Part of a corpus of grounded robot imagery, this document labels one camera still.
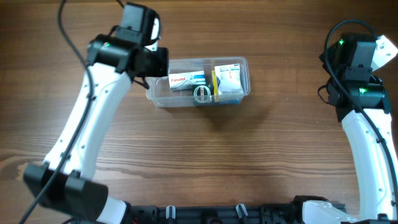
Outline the white Panadol box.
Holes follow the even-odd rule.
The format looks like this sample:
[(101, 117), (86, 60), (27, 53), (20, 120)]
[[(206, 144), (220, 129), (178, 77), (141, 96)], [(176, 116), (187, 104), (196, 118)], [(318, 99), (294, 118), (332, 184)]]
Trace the white Panadol box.
[(204, 85), (206, 83), (204, 71), (171, 73), (168, 78), (171, 91), (186, 90), (193, 85)]

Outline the green Zam-Buk ointment box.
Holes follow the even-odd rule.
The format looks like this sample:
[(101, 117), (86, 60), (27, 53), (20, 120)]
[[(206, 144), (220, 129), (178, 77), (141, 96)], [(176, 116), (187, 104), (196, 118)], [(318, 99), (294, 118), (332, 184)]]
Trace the green Zam-Buk ointment box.
[(197, 106), (202, 106), (212, 102), (213, 87), (211, 84), (207, 85), (193, 85), (192, 86), (193, 103)]

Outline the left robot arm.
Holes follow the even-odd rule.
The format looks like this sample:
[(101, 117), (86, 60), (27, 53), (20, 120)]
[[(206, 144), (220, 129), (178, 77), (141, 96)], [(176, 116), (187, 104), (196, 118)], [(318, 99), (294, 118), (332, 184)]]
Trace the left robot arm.
[(90, 41), (77, 101), (61, 136), (41, 165), (29, 164), (23, 179), (34, 205), (65, 213), (73, 222), (129, 223), (129, 203), (93, 182), (96, 161), (110, 122), (133, 83), (165, 77), (169, 52), (157, 45), (160, 16), (127, 2), (119, 25)]

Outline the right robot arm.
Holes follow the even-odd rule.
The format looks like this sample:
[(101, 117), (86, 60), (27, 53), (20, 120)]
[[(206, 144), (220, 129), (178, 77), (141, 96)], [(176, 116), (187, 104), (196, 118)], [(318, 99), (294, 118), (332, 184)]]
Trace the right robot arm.
[(359, 216), (321, 198), (301, 204), (302, 223), (397, 223), (397, 154), (391, 134), (391, 104), (373, 71), (397, 55), (381, 35), (344, 33), (321, 54), (330, 79), (323, 86), (348, 138), (359, 186)]

